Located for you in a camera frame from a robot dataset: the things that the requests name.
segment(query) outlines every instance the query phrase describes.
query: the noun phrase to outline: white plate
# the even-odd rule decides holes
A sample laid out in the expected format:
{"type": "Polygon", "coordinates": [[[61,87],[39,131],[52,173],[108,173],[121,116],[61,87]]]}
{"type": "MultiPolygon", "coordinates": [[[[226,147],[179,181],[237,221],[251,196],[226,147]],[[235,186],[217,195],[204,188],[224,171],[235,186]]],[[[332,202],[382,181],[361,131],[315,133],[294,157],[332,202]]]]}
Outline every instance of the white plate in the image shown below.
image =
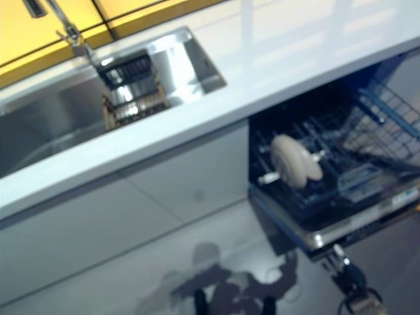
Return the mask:
{"type": "Polygon", "coordinates": [[[287,135],[274,137],[271,142],[271,160],[280,178],[289,186],[304,188],[308,178],[321,180],[321,167],[310,152],[295,139],[287,135]]]}

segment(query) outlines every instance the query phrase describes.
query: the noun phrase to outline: stainless steel sink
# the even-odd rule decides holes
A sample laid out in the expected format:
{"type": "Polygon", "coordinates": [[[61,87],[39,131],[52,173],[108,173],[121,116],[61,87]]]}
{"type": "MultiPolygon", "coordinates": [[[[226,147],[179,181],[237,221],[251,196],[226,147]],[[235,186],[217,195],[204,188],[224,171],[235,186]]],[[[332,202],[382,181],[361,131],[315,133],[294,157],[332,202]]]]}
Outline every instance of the stainless steel sink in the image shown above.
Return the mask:
{"type": "Polygon", "coordinates": [[[0,177],[226,85],[187,28],[101,58],[95,68],[0,104],[0,177]]]}

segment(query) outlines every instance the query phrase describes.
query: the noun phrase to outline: floor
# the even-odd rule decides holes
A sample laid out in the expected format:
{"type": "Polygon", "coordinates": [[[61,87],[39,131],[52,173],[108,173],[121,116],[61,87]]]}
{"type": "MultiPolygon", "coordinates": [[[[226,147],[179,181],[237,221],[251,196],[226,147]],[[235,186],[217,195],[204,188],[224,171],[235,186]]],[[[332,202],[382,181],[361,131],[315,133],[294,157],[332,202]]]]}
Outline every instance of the floor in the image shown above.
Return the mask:
{"type": "MultiPolygon", "coordinates": [[[[420,218],[348,249],[384,296],[390,314],[420,310],[420,218]]],[[[0,309],[0,315],[193,315],[203,288],[212,315],[336,314],[343,296],[319,263],[243,201],[113,261],[0,309]]]]}

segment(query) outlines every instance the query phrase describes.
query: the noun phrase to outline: dishwasher rack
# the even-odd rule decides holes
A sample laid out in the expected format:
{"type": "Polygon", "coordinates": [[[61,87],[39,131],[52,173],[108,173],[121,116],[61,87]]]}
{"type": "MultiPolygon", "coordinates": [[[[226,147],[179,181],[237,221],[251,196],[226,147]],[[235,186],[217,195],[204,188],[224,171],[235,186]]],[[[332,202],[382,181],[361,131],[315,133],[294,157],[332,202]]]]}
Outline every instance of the dishwasher rack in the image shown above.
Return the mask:
{"type": "Polygon", "coordinates": [[[388,87],[373,79],[366,89],[339,82],[332,87],[348,102],[330,104],[290,128],[263,128],[251,135],[251,180],[275,169],[271,140],[287,134],[311,154],[321,156],[324,177],[304,188],[279,181],[301,211],[341,202],[360,205],[400,181],[420,175],[420,113],[388,87]]]}

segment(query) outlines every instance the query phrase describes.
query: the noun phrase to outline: handle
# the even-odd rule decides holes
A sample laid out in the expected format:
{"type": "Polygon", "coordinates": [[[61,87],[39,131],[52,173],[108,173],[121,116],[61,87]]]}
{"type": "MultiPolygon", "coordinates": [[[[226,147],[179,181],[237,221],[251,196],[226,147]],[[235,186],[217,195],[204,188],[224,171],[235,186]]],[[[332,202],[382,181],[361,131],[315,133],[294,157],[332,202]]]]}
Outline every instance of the handle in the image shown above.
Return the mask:
{"type": "Polygon", "coordinates": [[[399,125],[405,132],[407,132],[412,137],[420,139],[420,131],[411,126],[407,121],[404,120],[400,115],[398,115],[391,107],[389,107],[385,102],[383,102],[378,96],[374,95],[366,89],[358,89],[360,95],[367,97],[371,100],[376,106],[378,106],[388,117],[390,117],[397,125],[399,125]]]}
{"type": "Polygon", "coordinates": [[[24,0],[24,4],[32,18],[41,18],[47,15],[47,11],[37,0],[24,0]]]}

